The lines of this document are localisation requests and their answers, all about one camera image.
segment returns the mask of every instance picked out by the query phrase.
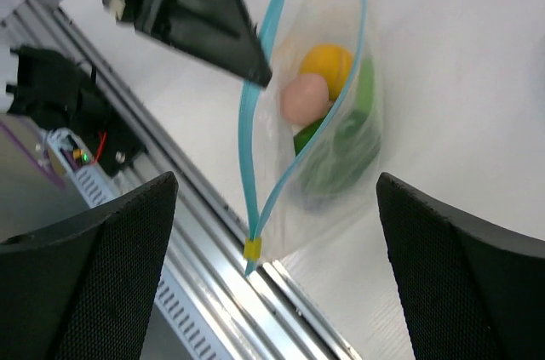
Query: screw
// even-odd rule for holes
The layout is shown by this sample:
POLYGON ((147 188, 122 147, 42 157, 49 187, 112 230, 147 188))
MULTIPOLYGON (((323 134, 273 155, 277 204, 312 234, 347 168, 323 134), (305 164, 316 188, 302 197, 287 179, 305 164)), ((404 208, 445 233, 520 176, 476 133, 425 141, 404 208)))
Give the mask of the screw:
POLYGON ((122 153, 122 152, 118 151, 116 153, 116 162, 121 164, 121 163, 124 163, 124 161, 125 161, 125 153, 122 153))

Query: yellow ball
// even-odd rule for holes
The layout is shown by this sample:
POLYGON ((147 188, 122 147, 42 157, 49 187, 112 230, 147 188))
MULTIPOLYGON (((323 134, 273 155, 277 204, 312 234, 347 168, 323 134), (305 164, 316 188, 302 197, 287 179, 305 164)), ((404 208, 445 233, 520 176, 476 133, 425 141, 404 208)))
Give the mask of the yellow ball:
POLYGON ((322 43, 312 48, 299 66, 299 74, 318 73, 327 81, 330 100, 336 100, 352 69, 353 56, 345 48, 322 43))

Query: pink ball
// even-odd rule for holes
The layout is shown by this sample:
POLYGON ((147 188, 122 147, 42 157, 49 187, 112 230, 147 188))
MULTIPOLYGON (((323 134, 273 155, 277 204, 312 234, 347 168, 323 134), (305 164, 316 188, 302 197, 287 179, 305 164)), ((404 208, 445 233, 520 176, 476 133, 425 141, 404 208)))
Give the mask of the pink ball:
POLYGON ((325 79, 314 73, 304 73, 282 88, 280 112, 289 123, 308 126, 325 115, 329 100, 325 79))

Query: black plastic bracket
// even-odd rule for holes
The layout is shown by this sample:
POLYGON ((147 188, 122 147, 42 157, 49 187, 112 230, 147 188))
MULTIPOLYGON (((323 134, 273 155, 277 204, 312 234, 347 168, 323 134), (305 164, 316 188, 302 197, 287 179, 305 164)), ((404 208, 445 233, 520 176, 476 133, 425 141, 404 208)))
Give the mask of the black plastic bracket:
POLYGON ((259 86, 272 71, 244 0, 102 0, 120 22, 259 86))
POLYGON ((115 175, 145 151, 140 139, 96 87, 96 70, 52 49, 21 46, 11 50, 19 58, 17 81, 6 85, 14 96, 8 113, 27 116, 45 130, 68 128, 94 154, 100 146, 99 132, 106 141, 99 164, 115 175))

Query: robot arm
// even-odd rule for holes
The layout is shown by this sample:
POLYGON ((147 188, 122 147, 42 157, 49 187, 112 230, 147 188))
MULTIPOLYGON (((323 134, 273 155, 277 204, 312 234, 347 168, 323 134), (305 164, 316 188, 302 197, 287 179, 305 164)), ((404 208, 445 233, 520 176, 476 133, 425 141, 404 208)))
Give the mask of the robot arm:
POLYGON ((116 20, 266 87, 272 77, 244 0, 102 0, 116 20))

